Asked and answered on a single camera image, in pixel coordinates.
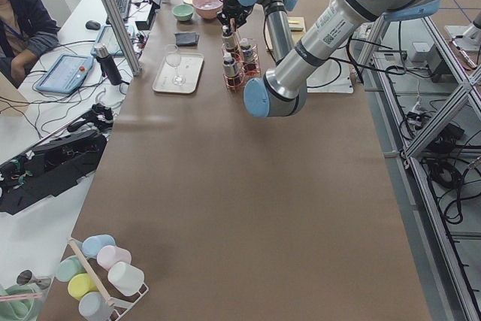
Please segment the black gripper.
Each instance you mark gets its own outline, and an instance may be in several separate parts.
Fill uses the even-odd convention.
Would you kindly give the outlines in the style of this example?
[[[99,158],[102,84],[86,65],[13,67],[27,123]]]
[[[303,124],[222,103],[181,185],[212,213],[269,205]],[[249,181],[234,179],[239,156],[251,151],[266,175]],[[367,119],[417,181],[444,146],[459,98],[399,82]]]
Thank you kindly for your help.
[[[236,32],[238,28],[247,23],[247,17],[250,15],[250,8],[239,5],[236,7],[223,7],[216,14],[217,19],[223,26],[229,27],[231,32]]]

